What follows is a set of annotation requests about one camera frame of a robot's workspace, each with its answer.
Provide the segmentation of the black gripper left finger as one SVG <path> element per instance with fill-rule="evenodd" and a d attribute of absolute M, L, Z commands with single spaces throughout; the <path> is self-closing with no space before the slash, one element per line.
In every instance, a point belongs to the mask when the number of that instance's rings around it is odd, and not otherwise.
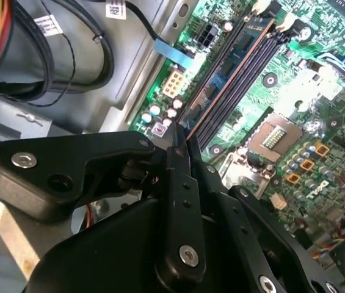
<path fill-rule="evenodd" d="M 135 131 L 0 143 L 0 237 L 27 282 L 47 252 L 134 203 L 197 200 L 184 131 L 156 146 Z"/>

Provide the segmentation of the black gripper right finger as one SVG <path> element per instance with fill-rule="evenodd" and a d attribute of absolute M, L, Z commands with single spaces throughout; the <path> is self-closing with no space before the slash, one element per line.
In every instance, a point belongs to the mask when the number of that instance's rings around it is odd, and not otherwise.
<path fill-rule="evenodd" d="M 226 189 L 216 169 L 203 162 L 198 139 L 187 138 L 192 171 L 205 188 L 202 204 L 214 208 L 231 265 L 239 267 L 243 292 L 340 292 L 336 281 L 243 186 Z"/>

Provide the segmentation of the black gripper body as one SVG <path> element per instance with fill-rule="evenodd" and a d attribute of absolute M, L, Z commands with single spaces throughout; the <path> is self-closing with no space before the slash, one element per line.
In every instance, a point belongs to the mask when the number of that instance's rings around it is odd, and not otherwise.
<path fill-rule="evenodd" d="M 61 242 L 26 292 L 252 292 L 253 277 L 199 202 L 150 199 Z"/>

